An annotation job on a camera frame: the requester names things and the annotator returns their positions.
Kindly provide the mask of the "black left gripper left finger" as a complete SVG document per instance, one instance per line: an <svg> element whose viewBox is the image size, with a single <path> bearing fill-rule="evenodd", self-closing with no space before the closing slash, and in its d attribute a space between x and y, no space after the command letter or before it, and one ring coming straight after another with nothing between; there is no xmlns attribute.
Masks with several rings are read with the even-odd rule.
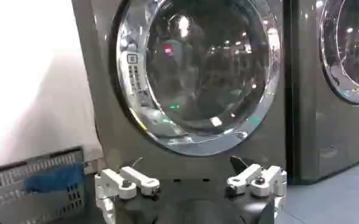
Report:
<svg viewBox="0 0 359 224"><path fill-rule="evenodd" d="M157 198L160 194L160 181L151 178L135 166L142 160L139 157L126 162L119 170L105 168L94 175L96 206L101 210L105 223L116 223L115 200L131 200L141 193L145 197Z"/></svg>

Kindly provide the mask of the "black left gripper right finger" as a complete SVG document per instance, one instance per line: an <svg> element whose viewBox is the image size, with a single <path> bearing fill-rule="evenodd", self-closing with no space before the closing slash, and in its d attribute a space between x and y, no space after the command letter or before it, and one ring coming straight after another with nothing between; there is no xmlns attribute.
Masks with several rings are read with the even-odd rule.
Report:
<svg viewBox="0 0 359 224"><path fill-rule="evenodd" d="M286 200L287 172L280 166L269 166L266 169L239 156L231 156L229 161L235 175L226 180L226 196L233 198L249 192L255 198L272 197L276 219Z"/></svg>

